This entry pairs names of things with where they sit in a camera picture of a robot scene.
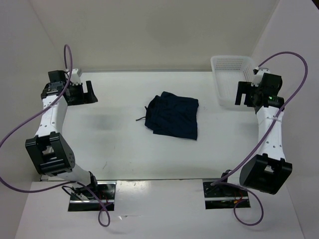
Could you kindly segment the navy blue shorts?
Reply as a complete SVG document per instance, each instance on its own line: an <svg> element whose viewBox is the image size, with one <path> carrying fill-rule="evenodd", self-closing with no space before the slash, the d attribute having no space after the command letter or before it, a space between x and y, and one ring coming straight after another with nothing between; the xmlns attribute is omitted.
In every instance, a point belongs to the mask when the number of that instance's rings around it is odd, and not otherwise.
<svg viewBox="0 0 319 239"><path fill-rule="evenodd" d="M169 92L156 95L145 107L145 126L154 134L197 140L198 99L181 97Z"/></svg>

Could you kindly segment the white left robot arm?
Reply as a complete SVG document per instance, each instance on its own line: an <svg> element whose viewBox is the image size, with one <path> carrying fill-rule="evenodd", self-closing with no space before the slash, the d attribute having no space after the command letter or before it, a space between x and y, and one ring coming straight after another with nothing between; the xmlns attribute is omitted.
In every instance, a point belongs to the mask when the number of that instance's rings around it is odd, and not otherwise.
<svg viewBox="0 0 319 239"><path fill-rule="evenodd" d="M35 136L25 141L25 148L40 175L72 181L75 194L94 199L100 187L93 173L75 162L75 154L62 136L67 108L97 102L91 81L83 91L81 69L48 72L50 82L41 93L43 108L40 126Z"/></svg>

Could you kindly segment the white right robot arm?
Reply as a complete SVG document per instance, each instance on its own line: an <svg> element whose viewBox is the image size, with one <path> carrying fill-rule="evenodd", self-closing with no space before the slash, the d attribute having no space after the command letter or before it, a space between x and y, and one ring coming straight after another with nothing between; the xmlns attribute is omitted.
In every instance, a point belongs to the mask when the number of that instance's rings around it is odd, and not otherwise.
<svg viewBox="0 0 319 239"><path fill-rule="evenodd" d="M275 195L292 172L282 144L285 100L278 96L281 76L263 73L255 82L239 82L235 104L252 107L258 121L257 150L240 171L243 187Z"/></svg>

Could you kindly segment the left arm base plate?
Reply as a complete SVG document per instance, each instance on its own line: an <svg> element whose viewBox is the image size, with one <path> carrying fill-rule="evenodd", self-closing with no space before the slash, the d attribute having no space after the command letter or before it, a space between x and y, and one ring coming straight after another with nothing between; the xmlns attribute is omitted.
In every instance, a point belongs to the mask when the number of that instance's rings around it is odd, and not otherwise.
<svg viewBox="0 0 319 239"><path fill-rule="evenodd" d="M97 190L94 194L106 206L108 211L113 211L115 206L116 182L98 181ZM84 188L70 189L69 212L97 212L101 210L100 203Z"/></svg>

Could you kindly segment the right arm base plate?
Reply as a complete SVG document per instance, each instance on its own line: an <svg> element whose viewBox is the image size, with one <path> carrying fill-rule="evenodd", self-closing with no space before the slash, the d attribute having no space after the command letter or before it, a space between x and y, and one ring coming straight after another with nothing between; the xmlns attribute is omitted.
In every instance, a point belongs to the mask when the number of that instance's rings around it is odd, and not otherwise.
<svg viewBox="0 0 319 239"><path fill-rule="evenodd" d="M214 185L211 180L203 180L203 193L205 208L212 209L233 209L239 203L237 208L250 208L248 193L244 190L227 185Z"/></svg>

